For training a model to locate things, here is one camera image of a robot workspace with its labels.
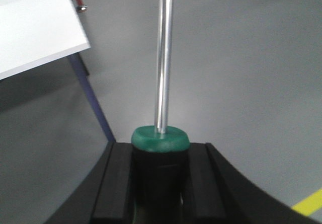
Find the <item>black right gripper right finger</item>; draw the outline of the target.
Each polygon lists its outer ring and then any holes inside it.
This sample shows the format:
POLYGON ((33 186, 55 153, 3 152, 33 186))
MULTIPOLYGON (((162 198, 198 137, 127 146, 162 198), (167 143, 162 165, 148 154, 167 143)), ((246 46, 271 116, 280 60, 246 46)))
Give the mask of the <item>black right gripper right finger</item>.
POLYGON ((260 189, 212 144, 192 143, 185 184, 187 223, 315 223, 260 189))

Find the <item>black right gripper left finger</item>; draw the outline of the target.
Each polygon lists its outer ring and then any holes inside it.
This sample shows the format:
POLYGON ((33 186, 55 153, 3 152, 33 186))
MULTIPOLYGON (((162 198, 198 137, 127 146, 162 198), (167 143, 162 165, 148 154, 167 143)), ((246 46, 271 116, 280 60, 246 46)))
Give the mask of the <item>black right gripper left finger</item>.
POLYGON ((47 223, 132 223, 132 145, 109 143, 101 158, 47 223))

